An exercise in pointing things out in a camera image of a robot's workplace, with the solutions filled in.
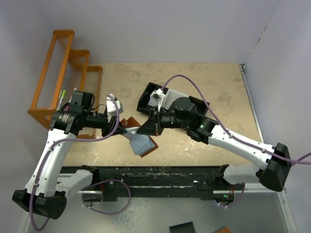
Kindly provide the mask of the brown leather card holder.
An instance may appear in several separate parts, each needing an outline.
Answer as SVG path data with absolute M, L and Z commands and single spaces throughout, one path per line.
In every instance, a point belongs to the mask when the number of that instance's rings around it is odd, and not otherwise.
M 123 118 L 121 125 L 125 130 L 123 136 L 129 140 L 133 153 L 141 158 L 158 149 L 157 143 L 147 135 L 137 134 L 141 125 L 131 116 L 128 119 Z

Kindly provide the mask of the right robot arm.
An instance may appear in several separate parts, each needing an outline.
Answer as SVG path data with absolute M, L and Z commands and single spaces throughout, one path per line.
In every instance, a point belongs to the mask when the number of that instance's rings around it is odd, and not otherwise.
M 225 149 L 251 162 L 244 166 L 225 166 L 216 178 L 221 190 L 238 183 L 260 183 L 272 191 L 283 190 L 292 167 L 289 149 L 284 144 L 272 146 L 234 134 L 219 122 L 200 114 L 196 104 L 186 97 L 177 98 L 169 109 L 152 109 L 137 133 L 160 136 L 166 128 L 186 130 L 196 142 Z

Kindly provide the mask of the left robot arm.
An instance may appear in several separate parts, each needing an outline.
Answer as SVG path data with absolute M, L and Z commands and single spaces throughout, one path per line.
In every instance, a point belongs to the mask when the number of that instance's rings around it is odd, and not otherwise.
M 123 112 L 121 102 L 110 94 L 106 110 L 98 113 L 92 108 L 94 98 L 90 92 L 74 91 L 71 101 L 52 115 L 48 139 L 38 165 L 25 187 L 16 190 L 12 196 L 12 200 L 30 216 L 58 219 L 68 200 L 77 192 L 99 187 L 99 169 L 90 166 L 81 166 L 64 183 L 57 182 L 66 155 L 72 143 L 80 140 L 78 134 L 83 128 L 100 129 L 101 140 L 124 132 L 119 129 Z

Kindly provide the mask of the black and white organizer tray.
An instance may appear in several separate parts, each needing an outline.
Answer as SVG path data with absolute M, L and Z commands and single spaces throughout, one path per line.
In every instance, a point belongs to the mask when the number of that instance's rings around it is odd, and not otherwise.
M 138 100 L 138 105 L 137 105 L 137 111 L 149 116 L 151 109 L 153 108 L 152 106 L 148 105 L 148 102 L 150 100 L 150 95 L 153 91 L 160 89 L 161 86 L 156 84 L 156 83 L 152 83 L 149 82 L 145 88 L 145 90 L 143 91 L 142 95 L 140 96 L 139 100 Z M 167 96 L 167 99 L 163 101 L 162 106 L 169 110 L 171 109 L 171 105 L 173 103 L 174 100 L 176 100 L 177 98 L 180 97 L 188 97 L 193 103 L 195 103 L 197 105 L 197 110 L 200 114 L 202 115 L 206 115 L 208 108 L 206 107 L 206 105 L 204 104 L 203 100 L 200 100 L 198 98 L 195 98 L 193 96 L 175 91 L 173 89 L 169 89 L 167 87 L 164 88 L 163 93 Z

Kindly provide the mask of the silver item in tray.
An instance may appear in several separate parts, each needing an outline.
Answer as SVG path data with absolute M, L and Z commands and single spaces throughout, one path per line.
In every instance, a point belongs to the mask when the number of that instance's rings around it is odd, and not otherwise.
M 151 107 L 156 107 L 158 105 L 158 102 L 154 99 L 150 99 L 148 105 Z

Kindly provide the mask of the green marker pen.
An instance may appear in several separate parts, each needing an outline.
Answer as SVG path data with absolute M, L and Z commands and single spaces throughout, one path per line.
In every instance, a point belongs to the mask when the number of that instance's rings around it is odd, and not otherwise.
M 61 105 L 62 105 L 62 101 L 63 101 L 63 98 L 66 94 L 66 90 L 62 90 L 61 94 L 60 94 L 60 99 L 59 99 L 59 102 L 58 102 L 58 106 L 57 106 L 57 110 L 59 110 L 61 108 Z

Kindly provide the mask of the orange wooden tiered rack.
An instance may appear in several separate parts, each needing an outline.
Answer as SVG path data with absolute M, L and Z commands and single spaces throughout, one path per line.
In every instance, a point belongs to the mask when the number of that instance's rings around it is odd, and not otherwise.
M 34 98 L 28 109 L 28 113 L 46 129 L 49 128 L 52 114 L 57 111 L 64 89 L 66 94 L 62 105 L 71 100 L 74 90 L 93 93 L 93 106 L 99 105 L 103 68 L 89 64 L 88 50 L 71 47 L 74 36 L 73 30 L 53 31 Z

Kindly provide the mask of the black box at bottom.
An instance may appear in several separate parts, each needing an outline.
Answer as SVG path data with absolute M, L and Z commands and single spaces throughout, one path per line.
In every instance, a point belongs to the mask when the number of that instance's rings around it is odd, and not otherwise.
M 196 233 L 193 222 L 170 226 L 169 230 L 170 233 Z

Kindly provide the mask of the orange object at bottom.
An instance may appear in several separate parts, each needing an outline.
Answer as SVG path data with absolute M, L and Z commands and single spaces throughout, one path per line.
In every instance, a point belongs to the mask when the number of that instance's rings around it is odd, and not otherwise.
M 222 228 L 216 230 L 214 233 L 231 233 L 231 231 L 228 227 L 222 227 Z

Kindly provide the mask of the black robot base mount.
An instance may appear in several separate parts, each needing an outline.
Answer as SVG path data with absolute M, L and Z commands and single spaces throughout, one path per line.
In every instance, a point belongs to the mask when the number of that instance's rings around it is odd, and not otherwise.
M 118 198 L 197 198 L 231 203 L 243 184 L 223 179 L 226 166 L 100 166 L 96 182 L 85 189 L 86 200 Z

